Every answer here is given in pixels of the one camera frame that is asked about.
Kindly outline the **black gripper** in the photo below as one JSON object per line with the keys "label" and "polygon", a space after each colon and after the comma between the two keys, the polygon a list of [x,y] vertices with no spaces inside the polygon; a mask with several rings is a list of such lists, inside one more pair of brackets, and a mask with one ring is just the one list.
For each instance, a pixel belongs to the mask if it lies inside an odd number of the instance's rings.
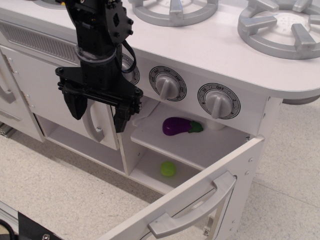
{"label": "black gripper", "polygon": [[80,67],[58,67],[58,89],[76,119],[86,112],[88,99],[115,107],[116,133],[123,133],[132,114],[141,110],[143,91],[134,86],[136,59],[127,56],[110,62],[81,62]]}

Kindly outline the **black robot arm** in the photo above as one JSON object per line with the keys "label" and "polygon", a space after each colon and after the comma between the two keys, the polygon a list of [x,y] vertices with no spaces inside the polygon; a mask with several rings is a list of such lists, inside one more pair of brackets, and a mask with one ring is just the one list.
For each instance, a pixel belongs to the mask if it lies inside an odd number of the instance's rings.
{"label": "black robot arm", "polygon": [[71,115],[80,120],[94,100],[115,107],[115,131],[122,133],[131,116],[140,112],[143,91],[125,74],[137,63],[122,69],[122,48],[135,56],[126,38],[133,34],[133,20],[120,0],[65,0],[76,30],[79,67],[58,67],[58,88]]}

